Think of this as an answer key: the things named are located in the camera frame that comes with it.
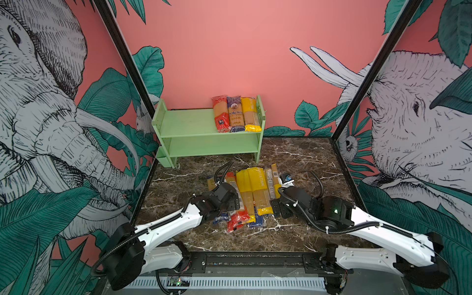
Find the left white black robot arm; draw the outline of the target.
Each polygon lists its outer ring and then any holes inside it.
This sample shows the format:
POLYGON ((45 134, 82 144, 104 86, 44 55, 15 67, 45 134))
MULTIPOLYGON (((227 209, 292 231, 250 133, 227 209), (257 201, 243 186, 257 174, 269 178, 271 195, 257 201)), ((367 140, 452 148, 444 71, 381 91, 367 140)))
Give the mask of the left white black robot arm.
POLYGON ((159 220, 119 226, 92 266, 93 277, 106 277, 112 290, 125 288, 141 274, 161 269, 185 270, 192 255, 181 242, 171 239, 182 232, 213 221, 223 212, 239 209, 236 188, 222 183, 159 220))

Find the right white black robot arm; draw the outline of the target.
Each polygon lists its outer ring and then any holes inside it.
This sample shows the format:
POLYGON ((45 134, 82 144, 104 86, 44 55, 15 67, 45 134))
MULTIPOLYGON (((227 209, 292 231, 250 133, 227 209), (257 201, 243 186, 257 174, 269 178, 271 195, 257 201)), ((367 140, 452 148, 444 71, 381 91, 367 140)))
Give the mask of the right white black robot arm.
POLYGON ((382 221, 350 202, 334 197, 314 198, 296 186, 278 189, 282 210, 329 236, 351 235, 376 248, 326 247, 320 258, 326 270, 367 269, 404 277, 414 285, 439 289, 451 277, 440 255, 444 248, 438 233, 418 234, 382 221))

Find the yellow spaghetti pack top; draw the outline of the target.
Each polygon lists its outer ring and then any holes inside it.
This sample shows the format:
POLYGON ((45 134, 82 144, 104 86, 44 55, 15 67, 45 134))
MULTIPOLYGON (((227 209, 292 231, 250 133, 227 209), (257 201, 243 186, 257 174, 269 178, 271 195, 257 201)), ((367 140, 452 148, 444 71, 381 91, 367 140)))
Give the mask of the yellow spaghetti pack top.
POLYGON ((252 97, 241 98, 242 111, 245 121, 246 132, 261 132, 262 126, 259 121, 257 101, 252 97))

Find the red spaghetti pack white label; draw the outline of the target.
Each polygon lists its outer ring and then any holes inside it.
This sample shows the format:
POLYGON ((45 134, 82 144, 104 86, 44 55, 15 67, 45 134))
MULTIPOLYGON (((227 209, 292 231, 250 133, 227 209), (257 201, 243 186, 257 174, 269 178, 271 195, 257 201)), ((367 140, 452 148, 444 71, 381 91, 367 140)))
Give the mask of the red spaghetti pack white label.
POLYGON ((237 204, 239 205, 239 209, 230 212, 230 220, 228 221, 228 224, 227 224, 227 231, 228 233, 231 233, 243 227, 243 225, 247 223, 251 218, 250 218, 250 215, 248 214, 247 208, 245 204, 243 203, 243 199, 240 195, 240 191, 238 189, 235 174, 233 172, 229 172, 225 176, 225 180, 227 183, 229 183, 231 186, 233 186, 236 189, 237 195, 238 195, 237 204))

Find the blue Ankara spaghetti pack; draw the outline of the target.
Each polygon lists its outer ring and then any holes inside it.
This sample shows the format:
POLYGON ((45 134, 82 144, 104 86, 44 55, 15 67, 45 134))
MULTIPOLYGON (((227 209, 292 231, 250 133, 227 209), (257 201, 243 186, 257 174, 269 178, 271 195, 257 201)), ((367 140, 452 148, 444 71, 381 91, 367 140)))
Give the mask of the blue Ankara spaghetti pack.
POLYGON ((227 97, 227 107, 231 132, 243 132, 245 130, 245 121, 243 116, 241 97, 227 97))

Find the red yellow spaghetti pack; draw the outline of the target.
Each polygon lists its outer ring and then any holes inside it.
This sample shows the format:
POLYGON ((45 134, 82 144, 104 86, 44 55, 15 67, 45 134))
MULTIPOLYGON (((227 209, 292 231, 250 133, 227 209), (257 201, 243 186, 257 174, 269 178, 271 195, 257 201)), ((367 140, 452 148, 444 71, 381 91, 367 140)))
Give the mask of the red yellow spaghetti pack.
POLYGON ((220 95, 213 97, 213 112, 215 117, 215 125, 219 133, 228 133, 231 131, 229 113, 227 107, 227 96, 220 95))

